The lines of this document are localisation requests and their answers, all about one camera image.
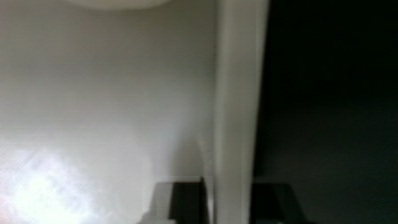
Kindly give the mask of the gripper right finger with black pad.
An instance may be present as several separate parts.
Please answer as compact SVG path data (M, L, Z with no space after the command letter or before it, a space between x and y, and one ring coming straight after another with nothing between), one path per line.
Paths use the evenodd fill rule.
M252 224L309 224L288 184L252 185Z

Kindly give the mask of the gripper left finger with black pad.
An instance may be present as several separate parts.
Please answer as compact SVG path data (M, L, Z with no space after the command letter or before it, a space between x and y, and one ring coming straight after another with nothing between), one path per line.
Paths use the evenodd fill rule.
M156 184L155 217L156 224L210 224L204 179Z

